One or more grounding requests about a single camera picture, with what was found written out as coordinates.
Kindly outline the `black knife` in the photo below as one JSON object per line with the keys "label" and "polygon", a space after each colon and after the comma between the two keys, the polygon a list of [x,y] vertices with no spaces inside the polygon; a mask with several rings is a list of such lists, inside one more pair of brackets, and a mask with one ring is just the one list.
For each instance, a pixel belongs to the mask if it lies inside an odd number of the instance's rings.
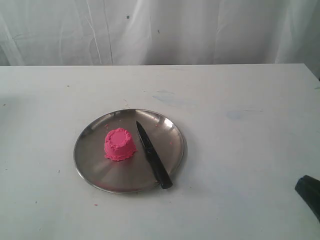
{"label": "black knife", "polygon": [[158,153],[156,152],[151,140],[149,139],[143,126],[136,121],[137,131],[140,141],[143,145],[144,152],[148,163],[150,164],[155,179],[159,182],[162,189],[169,189],[173,186],[172,180],[169,177]]}

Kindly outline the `pink sand mound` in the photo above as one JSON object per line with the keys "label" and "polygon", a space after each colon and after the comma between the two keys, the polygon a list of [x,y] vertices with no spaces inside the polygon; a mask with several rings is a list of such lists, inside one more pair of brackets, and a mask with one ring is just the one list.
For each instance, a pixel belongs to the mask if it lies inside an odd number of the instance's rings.
{"label": "pink sand mound", "polygon": [[104,139],[104,157],[115,162],[132,157],[137,151],[131,133],[124,128],[113,129]]}

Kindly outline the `round steel plate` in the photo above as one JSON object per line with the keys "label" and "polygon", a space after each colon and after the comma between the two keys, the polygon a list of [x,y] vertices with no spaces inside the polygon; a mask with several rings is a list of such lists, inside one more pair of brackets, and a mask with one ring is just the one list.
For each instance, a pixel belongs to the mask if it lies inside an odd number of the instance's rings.
{"label": "round steel plate", "polygon": [[[169,177],[173,177],[186,148],[177,125],[166,116],[147,109],[121,109],[95,119],[75,143],[75,167],[86,182],[112,193],[134,193],[159,184],[146,157],[137,123],[146,131]],[[104,150],[105,137],[117,128],[131,133],[137,149],[132,157],[121,161],[105,158]]]}

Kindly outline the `white backdrop curtain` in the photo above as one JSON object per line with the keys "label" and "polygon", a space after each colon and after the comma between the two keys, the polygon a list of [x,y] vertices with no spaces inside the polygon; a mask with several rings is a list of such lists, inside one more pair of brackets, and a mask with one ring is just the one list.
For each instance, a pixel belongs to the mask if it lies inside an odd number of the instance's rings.
{"label": "white backdrop curtain", "polygon": [[317,0],[3,0],[0,60],[31,65],[304,63]]}

